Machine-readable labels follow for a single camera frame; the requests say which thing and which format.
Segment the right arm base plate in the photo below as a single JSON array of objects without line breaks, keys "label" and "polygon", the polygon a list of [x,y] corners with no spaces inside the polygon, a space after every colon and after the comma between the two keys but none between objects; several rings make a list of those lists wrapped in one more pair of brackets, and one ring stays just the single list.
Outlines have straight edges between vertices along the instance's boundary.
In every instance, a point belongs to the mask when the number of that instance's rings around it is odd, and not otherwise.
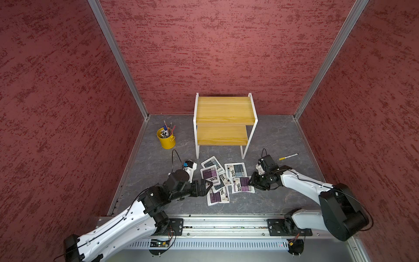
[{"label": "right arm base plate", "polygon": [[311,229],[299,228],[291,218],[268,219],[267,227],[270,236],[313,236]]}]

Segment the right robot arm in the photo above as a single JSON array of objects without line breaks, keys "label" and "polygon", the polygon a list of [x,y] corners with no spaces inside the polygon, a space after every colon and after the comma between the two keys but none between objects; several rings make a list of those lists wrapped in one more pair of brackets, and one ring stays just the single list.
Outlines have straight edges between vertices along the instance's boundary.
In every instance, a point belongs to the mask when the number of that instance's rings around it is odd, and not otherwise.
[{"label": "right robot arm", "polygon": [[249,184],[262,191],[272,190],[276,184],[278,188],[297,191],[318,204],[317,210],[299,209],[288,214],[292,229],[327,231],[337,240],[347,241],[359,231],[368,231],[374,226],[370,213],[345,184],[314,180],[285,165],[262,174],[255,171]]}]

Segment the purple coffee bag bottom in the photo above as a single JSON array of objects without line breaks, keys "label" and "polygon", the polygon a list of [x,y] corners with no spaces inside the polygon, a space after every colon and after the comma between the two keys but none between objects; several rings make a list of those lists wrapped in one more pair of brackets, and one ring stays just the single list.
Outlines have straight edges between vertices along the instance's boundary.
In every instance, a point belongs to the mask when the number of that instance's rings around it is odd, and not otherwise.
[{"label": "purple coffee bag bottom", "polygon": [[213,206],[216,204],[229,204],[229,190],[228,187],[223,187],[220,191],[214,193],[213,190],[210,190],[207,194],[207,205]]}]

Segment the white frame wooden shelf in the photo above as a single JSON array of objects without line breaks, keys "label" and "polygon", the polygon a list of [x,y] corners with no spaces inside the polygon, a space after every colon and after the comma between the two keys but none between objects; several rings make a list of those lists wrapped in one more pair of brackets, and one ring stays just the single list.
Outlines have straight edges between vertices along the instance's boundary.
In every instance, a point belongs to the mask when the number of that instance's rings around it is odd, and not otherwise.
[{"label": "white frame wooden shelf", "polygon": [[245,159],[258,115],[251,93],[246,97],[195,97],[193,130],[195,154],[201,146],[239,146]]}]

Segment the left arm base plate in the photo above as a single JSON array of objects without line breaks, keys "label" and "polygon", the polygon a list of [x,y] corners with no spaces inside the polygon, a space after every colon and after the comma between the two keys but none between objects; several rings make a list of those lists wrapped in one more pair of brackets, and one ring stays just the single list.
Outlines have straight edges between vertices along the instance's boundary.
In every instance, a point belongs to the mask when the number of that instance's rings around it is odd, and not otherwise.
[{"label": "left arm base plate", "polygon": [[166,226],[157,228],[154,236],[181,236],[183,232],[183,218],[169,218]]}]

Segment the yellow pen bucket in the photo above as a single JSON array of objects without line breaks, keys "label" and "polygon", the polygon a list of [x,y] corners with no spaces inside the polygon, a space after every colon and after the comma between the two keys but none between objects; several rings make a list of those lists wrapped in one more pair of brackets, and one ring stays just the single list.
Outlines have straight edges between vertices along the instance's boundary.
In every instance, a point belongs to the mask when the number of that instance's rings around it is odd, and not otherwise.
[{"label": "yellow pen bucket", "polygon": [[157,134],[157,137],[158,137],[158,139],[161,143],[162,148],[164,148],[164,149],[168,150],[168,149],[173,148],[176,145],[176,138],[175,138],[174,135],[172,135],[172,136],[170,136],[169,138],[166,138],[166,139],[160,138],[158,134]]}]

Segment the pens in bucket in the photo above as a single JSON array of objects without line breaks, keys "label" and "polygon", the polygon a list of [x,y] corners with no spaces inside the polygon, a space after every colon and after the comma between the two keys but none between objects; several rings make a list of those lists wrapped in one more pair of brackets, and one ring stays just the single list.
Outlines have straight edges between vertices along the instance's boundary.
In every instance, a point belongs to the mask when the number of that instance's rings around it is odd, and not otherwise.
[{"label": "pens in bucket", "polygon": [[166,139],[173,135],[176,126],[171,122],[169,125],[164,121],[164,126],[158,131],[160,138]]}]

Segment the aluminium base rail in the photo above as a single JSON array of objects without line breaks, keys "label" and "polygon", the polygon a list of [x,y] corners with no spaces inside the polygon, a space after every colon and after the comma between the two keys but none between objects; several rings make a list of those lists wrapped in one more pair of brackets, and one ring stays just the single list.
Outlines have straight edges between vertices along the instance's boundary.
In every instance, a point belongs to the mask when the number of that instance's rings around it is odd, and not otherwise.
[{"label": "aluminium base rail", "polygon": [[[301,229],[311,229],[313,236],[307,238],[334,239],[335,237],[320,226],[323,219],[319,214],[304,210],[299,217],[310,218],[310,225],[298,226]],[[287,236],[270,236],[267,227],[268,219],[291,218],[290,215],[172,215],[169,218],[183,218],[184,238],[201,239],[262,239],[281,238],[291,239]]]}]

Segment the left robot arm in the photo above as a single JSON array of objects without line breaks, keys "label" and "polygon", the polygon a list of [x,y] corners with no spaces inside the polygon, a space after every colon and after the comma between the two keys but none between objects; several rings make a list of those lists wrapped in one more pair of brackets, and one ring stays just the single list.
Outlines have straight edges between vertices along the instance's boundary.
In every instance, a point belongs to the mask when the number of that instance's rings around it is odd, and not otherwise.
[{"label": "left robot arm", "polygon": [[64,240],[67,262],[105,262],[132,242],[153,234],[165,234],[170,219],[165,209],[173,201],[186,197],[204,197],[212,188],[211,181],[189,181],[180,169],[163,183],[142,191],[126,210],[93,231],[71,235]]}]

